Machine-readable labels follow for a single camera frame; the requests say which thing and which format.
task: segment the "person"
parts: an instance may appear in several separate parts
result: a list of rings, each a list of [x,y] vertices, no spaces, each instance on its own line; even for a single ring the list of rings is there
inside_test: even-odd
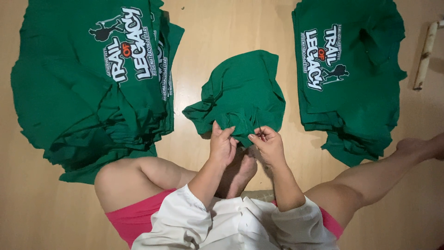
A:
[[[364,206],[381,200],[418,163],[444,159],[444,133],[404,139],[391,156],[350,168],[303,193],[286,163],[281,136],[264,126],[249,135],[270,167],[277,207],[239,197],[255,175],[252,150],[236,160],[234,127],[214,122],[210,156],[200,171],[155,157],[104,166],[95,190],[106,215],[133,250],[333,250]]]

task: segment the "white sleeve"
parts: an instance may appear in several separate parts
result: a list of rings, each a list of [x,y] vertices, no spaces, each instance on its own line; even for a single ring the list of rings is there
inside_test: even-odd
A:
[[[338,250],[336,237],[322,223],[319,207],[305,198],[304,205],[271,215],[276,224],[277,242],[283,249]]]
[[[137,237],[131,250],[194,250],[212,225],[210,213],[188,185],[169,194],[151,221],[153,230]]]

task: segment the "wooden stick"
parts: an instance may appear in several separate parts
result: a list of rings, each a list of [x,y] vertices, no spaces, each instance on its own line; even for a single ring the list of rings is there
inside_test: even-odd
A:
[[[420,91],[427,74],[428,63],[430,55],[432,54],[433,44],[435,43],[436,31],[439,28],[444,28],[444,20],[432,23],[428,27],[427,37],[425,38],[424,47],[422,49],[421,59],[419,61],[418,73],[416,74],[415,84],[413,90]]]

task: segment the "foot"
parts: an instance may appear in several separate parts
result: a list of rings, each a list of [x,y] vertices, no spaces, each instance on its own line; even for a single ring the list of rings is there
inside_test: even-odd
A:
[[[396,151],[406,155],[417,155],[421,161],[427,159],[444,160],[444,133],[431,140],[425,141],[415,138],[406,138],[398,142]]]
[[[239,197],[257,171],[256,158],[252,150],[247,149],[225,170],[216,193],[217,197],[224,199]]]

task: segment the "hiker silhouette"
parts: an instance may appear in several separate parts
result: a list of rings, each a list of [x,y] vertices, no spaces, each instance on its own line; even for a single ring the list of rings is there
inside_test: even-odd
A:
[[[322,73],[327,73],[326,75],[322,76],[324,79],[328,77],[336,77],[338,81],[343,80],[341,76],[349,75],[349,72],[346,70],[345,65],[342,64],[336,65],[336,67],[332,71],[328,71],[327,69],[322,68]]]
[[[89,29],[89,33],[91,35],[94,35],[96,41],[104,42],[108,40],[111,33],[115,30],[121,33],[125,32],[123,29],[118,27],[119,25],[122,24],[122,22],[119,19],[117,19],[116,23],[110,28],[106,28],[103,24],[104,24],[103,22],[97,22],[96,25],[100,25],[99,29]]]

